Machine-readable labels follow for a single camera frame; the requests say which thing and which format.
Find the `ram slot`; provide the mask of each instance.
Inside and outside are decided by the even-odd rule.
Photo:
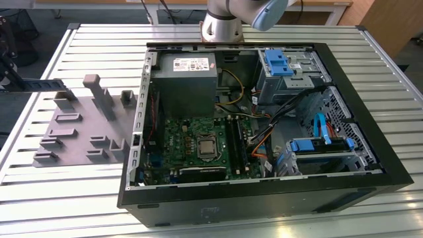
[[[241,128],[239,119],[227,118],[226,123],[226,139],[230,153],[230,163],[233,174],[242,174],[246,172],[249,164],[246,144]]]

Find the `metal table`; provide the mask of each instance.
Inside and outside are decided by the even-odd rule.
[[[78,96],[86,74],[111,94],[139,91],[147,42],[198,41],[198,25],[82,25],[67,30],[43,79],[60,78]],[[34,168],[56,104],[32,94],[0,153],[0,234],[10,237],[421,237],[423,234],[423,96],[366,31],[355,27],[245,27],[246,41],[325,42],[365,100],[415,184],[339,213],[147,229],[116,208],[122,164]]]

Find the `green circuit board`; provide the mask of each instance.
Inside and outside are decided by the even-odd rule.
[[[253,135],[249,118],[241,118],[242,132],[246,136]],[[203,137],[215,138],[217,157],[199,158],[198,145]],[[165,127],[165,153],[163,168],[174,169],[195,166],[222,166],[227,168],[227,180],[261,178],[261,166],[258,163],[249,165],[249,171],[243,174],[233,174],[229,145],[226,139],[225,118],[169,119]],[[167,184],[166,174],[157,175],[159,184]]]

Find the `yellow wire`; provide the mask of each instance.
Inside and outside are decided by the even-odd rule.
[[[239,82],[239,85],[241,85],[241,95],[239,95],[239,98],[235,99],[233,102],[217,103],[217,105],[222,105],[222,106],[223,106],[223,105],[231,105],[231,104],[237,103],[237,102],[243,98],[243,96],[245,96],[245,85],[243,85],[243,83],[241,82],[239,78],[235,76],[235,74],[234,74],[230,70],[227,70],[227,69],[223,68],[222,71],[229,72],[229,74],[231,74],[231,76],[237,79],[237,81]]]

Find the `floor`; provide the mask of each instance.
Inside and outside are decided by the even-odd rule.
[[[70,23],[149,24],[143,10],[63,10],[60,19],[54,18],[50,10],[30,10],[28,12],[40,36],[32,41],[39,53],[39,60],[18,70],[22,77],[27,78],[42,76]],[[178,23],[197,24],[205,19],[206,11],[182,10],[175,11],[173,15],[177,17]],[[165,11],[159,12],[159,21],[173,23]],[[423,91],[423,46],[410,42],[395,58],[395,63],[410,65],[406,75]],[[0,132],[11,132],[28,98],[30,94],[0,95]],[[6,139],[7,136],[0,135],[0,148]]]

